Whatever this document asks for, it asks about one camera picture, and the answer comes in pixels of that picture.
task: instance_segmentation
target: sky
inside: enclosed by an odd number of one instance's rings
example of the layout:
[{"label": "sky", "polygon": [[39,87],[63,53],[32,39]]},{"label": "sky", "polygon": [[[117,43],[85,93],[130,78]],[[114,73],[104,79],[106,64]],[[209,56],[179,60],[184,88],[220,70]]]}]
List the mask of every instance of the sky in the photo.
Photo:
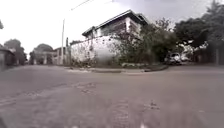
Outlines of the sky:
[{"label": "sky", "polygon": [[0,0],[0,44],[10,39],[21,41],[29,53],[38,44],[61,47],[62,26],[64,39],[82,40],[82,32],[91,26],[116,16],[128,9],[143,13],[150,22],[166,18],[174,24],[180,20],[200,17],[212,0]]}]

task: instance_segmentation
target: street lamp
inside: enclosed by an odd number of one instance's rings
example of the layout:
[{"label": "street lamp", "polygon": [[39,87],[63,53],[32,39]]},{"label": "street lamp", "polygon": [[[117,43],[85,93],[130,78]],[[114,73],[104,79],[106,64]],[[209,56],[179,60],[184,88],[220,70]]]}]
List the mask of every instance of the street lamp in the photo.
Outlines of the street lamp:
[{"label": "street lamp", "polygon": [[[70,11],[73,11],[74,9],[78,8],[79,6],[92,1],[92,0],[86,0],[82,2],[81,4],[77,5],[76,7],[72,8]],[[64,64],[64,31],[65,31],[65,18],[63,19],[63,27],[62,27],[62,42],[61,42],[61,64]]]}]

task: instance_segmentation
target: asphalt road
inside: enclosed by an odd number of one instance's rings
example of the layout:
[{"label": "asphalt road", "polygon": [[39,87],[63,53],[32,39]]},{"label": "asphalt road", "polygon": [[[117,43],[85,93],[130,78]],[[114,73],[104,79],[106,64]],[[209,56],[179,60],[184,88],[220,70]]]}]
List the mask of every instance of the asphalt road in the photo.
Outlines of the asphalt road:
[{"label": "asphalt road", "polygon": [[25,66],[0,73],[0,128],[223,128],[224,68],[97,74]]}]

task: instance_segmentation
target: tree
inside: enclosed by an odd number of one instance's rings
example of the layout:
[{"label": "tree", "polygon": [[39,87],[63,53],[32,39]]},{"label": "tree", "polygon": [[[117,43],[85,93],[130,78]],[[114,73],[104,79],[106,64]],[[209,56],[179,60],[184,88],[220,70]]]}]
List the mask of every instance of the tree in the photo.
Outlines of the tree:
[{"label": "tree", "polygon": [[43,52],[52,52],[53,51],[53,48],[48,45],[48,44],[39,44],[36,48],[35,48],[36,51],[43,51]]},{"label": "tree", "polygon": [[142,27],[140,38],[130,32],[116,34],[120,43],[115,43],[122,62],[163,62],[168,51],[175,46],[176,37],[169,28],[170,21],[163,18],[156,24]]},{"label": "tree", "polygon": [[208,24],[202,19],[189,19],[177,23],[174,28],[174,33],[178,38],[178,44],[190,45],[193,48],[198,48],[205,43]]},{"label": "tree", "polygon": [[24,65],[26,61],[26,54],[24,48],[21,47],[21,42],[17,39],[11,39],[6,41],[4,46],[8,49],[14,50],[15,56],[19,64]]},{"label": "tree", "polygon": [[4,28],[4,26],[3,26],[3,24],[2,24],[2,22],[0,20],[0,29],[3,29],[3,28]]},{"label": "tree", "polygon": [[224,5],[214,0],[202,19],[209,24],[208,44],[215,48],[215,62],[219,64],[224,45]]},{"label": "tree", "polygon": [[[30,53],[30,64],[33,64],[34,59],[36,59],[38,64],[44,63],[44,55],[39,54],[43,52],[53,52],[53,48],[48,44],[39,44],[34,48],[33,52]],[[52,64],[51,54],[47,54],[47,63]]]}]

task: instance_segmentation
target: white building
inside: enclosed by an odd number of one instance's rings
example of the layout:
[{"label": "white building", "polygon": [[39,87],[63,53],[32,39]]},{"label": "white building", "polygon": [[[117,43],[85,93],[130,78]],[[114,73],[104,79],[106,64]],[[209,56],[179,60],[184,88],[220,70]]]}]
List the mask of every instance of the white building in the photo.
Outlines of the white building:
[{"label": "white building", "polygon": [[111,35],[123,31],[134,32],[137,35],[141,31],[141,27],[147,24],[148,21],[142,14],[136,14],[128,10],[99,26],[93,26],[86,30],[82,34],[86,37],[86,40],[72,45],[72,57],[79,61],[93,57],[109,59],[115,55],[112,52],[111,44],[116,40],[111,39]]}]

